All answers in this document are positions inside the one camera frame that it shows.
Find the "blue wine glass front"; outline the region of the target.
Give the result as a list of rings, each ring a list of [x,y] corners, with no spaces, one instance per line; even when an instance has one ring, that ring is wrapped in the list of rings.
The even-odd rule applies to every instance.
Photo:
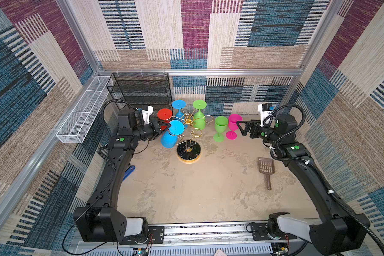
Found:
[[[185,130],[181,121],[172,120],[169,124],[169,128],[161,137],[161,144],[164,148],[173,148],[178,143],[178,139],[182,136]]]

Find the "red wine glass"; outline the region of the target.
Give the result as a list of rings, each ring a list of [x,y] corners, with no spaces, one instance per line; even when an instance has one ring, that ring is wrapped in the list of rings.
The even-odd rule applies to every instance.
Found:
[[[157,118],[166,122],[170,122],[172,119],[172,110],[168,108],[162,108],[157,112]]]

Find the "pink wine glass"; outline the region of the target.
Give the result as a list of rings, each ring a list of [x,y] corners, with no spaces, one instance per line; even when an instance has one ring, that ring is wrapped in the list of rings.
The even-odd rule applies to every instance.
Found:
[[[231,114],[228,117],[229,131],[226,133],[226,138],[227,139],[235,140],[237,138],[237,133],[235,131],[238,130],[239,128],[238,128],[236,122],[237,121],[241,121],[241,120],[242,120],[242,116],[240,116],[238,114]]]

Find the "green wine glass front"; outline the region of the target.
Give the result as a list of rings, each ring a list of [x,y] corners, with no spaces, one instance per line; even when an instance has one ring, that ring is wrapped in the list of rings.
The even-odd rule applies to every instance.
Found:
[[[218,116],[214,120],[214,127],[216,130],[216,134],[213,136],[213,139],[215,142],[222,142],[224,141],[224,135],[223,133],[228,128],[228,118],[225,116]]]

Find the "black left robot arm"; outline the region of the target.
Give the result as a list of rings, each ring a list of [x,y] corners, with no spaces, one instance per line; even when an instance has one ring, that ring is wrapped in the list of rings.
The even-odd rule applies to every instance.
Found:
[[[109,135],[107,145],[97,152],[106,161],[100,180],[83,207],[73,214],[73,227],[84,242],[122,243],[126,238],[136,244],[152,244],[153,235],[145,217],[126,217],[117,209],[118,194],[126,170],[140,141],[156,139],[170,124],[156,118],[144,121],[141,111],[126,102],[118,112],[118,125]]]

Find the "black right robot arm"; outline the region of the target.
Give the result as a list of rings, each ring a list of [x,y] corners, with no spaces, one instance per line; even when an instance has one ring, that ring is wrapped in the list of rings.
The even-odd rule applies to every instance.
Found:
[[[298,131],[306,121],[306,114],[299,105],[291,104],[301,112],[297,122],[290,114],[281,114],[280,106],[263,121],[237,121],[243,136],[261,138],[269,144],[271,158],[281,161],[300,181],[319,214],[320,222],[312,223],[290,216],[288,212],[270,214],[267,224],[268,236],[280,239],[292,234],[310,244],[324,256],[337,255],[361,247],[369,235],[384,255],[384,243],[370,229],[365,214],[357,214],[334,190],[324,173],[316,166],[309,150],[296,140]]]

